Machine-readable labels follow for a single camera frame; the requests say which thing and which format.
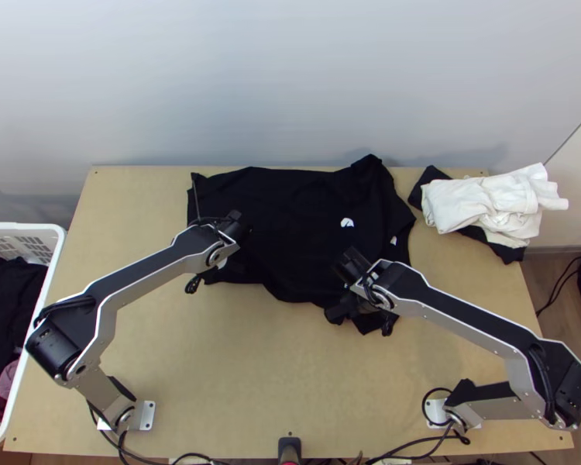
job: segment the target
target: laundry basket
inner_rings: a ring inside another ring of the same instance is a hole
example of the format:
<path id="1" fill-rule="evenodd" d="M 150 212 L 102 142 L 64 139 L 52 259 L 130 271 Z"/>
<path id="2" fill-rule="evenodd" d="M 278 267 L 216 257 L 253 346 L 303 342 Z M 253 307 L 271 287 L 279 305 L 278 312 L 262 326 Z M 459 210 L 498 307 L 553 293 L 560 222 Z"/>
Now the laundry basket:
<path id="1" fill-rule="evenodd" d="M 56 225 L 0 222 L 0 257 L 6 260 L 21 257 L 31 264 L 47 265 L 47 274 L 28 328 L 28 336 L 33 330 L 32 321 L 38 316 L 41 308 L 45 306 L 45 299 L 50 289 L 53 272 L 56 269 L 65 236 L 64 229 Z M 6 429 L 9 426 L 11 412 L 27 361 L 28 353 L 24 350 L 19 358 L 9 399 L 6 402 L 5 414 L 2 417 L 2 423 L 0 423 L 0 442 L 4 439 Z"/>

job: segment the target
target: black garment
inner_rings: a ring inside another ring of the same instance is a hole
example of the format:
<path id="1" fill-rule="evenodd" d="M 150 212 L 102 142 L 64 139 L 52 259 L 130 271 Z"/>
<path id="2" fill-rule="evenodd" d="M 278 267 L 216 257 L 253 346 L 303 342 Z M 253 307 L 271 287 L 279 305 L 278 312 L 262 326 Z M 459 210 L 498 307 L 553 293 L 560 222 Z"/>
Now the black garment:
<path id="1" fill-rule="evenodd" d="M 0 373 L 23 347 L 47 267 L 0 258 Z"/>
<path id="2" fill-rule="evenodd" d="M 333 173 L 248 167 L 209 178 L 193 174 L 192 179 L 201 216 L 224 216 L 235 209 L 253 227 L 225 267 L 203 274 L 206 284 L 262 283 L 282 301 L 329 308 L 347 292 L 332 265 L 349 247 L 370 261 L 409 263 L 415 217 L 374 155 Z M 187 193 L 191 222 L 196 219 L 193 189 Z M 390 244 L 394 236 L 396 245 Z"/>
<path id="3" fill-rule="evenodd" d="M 411 195 L 409 195 L 408 199 L 409 205 L 421 210 L 421 186 L 429 184 L 434 179 L 452 178 L 434 166 L 429 166 L 426 168 L 424 173 L 422 173 L 417 184 L 413 187 L 413 191 L 411 191 Z M 466 226 L 456 232 L 471 239 L 479 240 L 481 243 L 485 243 L 506 265 L 511 264 L 513 261 L 523 261 L 523 256 L 525 255 L 525 249 L 527 249 L 527 247 L 513 249 L 512 247 L 504 246 L 502 244 L 490 243 L 486 240 L 484 229 L 479 226 Z"/>

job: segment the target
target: wooden floor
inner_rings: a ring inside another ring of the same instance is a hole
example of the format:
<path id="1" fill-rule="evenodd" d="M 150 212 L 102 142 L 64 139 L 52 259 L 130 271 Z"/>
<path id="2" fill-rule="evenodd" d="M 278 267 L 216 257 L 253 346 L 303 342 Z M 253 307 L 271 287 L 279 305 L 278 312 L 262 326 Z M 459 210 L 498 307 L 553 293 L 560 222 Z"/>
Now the wooden floor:
<path id="1" fill-rule="evenodd" d="M 572 259 L 571 255 L 535 255 L 529 256 L 523 262 L 523 272 L 527 281 L 531 299 L 536 308 L 540 308 L 548 299 L 553 284 L 562 273 L 564 267 Z M 564 341 L 581 359 L 581 297 L 576 286 L 576 279 L 573 278 L 563 288 L 558 301 L 550 308 L 547 308 L 539 317 L 540 326 L 545 337 L 550 339 L 560 339 Z M 581 429 L 574 435 L 575 449 L 540 452 L 538 455 L 547 465 L 581 465 Z M 475 463 L 476 456 L 435 456 L 431 459 L 422 460 L 419 463 Z M 485 460 L 503 465 L 539 465 L 529 453 L 516 454 L 496 454 L 483 456 Z M 320 460 L 313 460 L 316 465 Z M 247 463 L 258 463 L 258 465 L 275 464 L 274 460 L 233 460 L 233 465 L 244 465 Z M 75 456 L 51 456 L 43 454 L 33 454 L 30 457 L 29 465 L 120 465 L 118 458 L 93 458 Z"/>

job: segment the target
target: white wall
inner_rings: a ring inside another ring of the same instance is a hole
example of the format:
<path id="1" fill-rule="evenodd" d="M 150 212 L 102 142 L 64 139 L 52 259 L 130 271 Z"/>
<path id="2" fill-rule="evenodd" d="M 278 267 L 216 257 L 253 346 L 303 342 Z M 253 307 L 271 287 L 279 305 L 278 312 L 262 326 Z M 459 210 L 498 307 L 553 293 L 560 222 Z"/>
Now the white wall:
<path id="1" fill-rule="evenodd" d="M 580 121 L 581 0 L 0 0 L 20 199 L 71 199 L 90 164 L 508 171 Z"/>
<path id="2" fill-rule="evenodd" d="M 570 201 L 566 212 L 544 212 L 540 236 L 532 246 L 581 245 L 581 127 L 546 164 L 549 179 Z"/>

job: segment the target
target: black t-shirt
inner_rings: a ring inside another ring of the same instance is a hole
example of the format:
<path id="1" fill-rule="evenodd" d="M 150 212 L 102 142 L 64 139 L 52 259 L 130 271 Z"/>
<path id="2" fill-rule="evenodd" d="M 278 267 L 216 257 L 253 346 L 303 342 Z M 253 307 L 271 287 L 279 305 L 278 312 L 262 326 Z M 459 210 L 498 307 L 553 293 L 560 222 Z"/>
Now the black t-shirt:
<path id="1" fill-rule="evenodd" d="M 206 284 L 262 283 L 282 301 L 327 308 L 346 292 L 332 265 L 349 247 L 371 262 L 409 264 L 415 217 L 374 155 L 335 172 L 247 167 L 192 179 L 202 217 L 235 209 L 253 228 L 226 266 L 204 275 Z M 191 222 L 197 218 L 193 188 L 187 194 Z"/>

